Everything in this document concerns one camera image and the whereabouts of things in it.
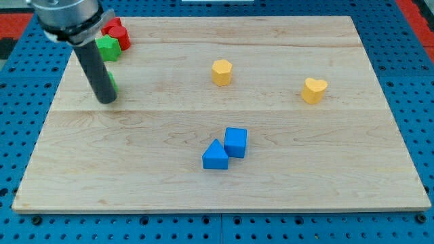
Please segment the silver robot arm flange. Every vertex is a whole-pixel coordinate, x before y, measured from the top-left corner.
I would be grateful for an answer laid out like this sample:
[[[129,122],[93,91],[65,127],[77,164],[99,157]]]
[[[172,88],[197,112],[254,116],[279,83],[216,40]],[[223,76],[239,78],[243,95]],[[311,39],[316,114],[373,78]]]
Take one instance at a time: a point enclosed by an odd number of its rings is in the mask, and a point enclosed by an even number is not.
[[[99,0],[28,0],[46,37],[55,43],[81,47],[115,17]]]

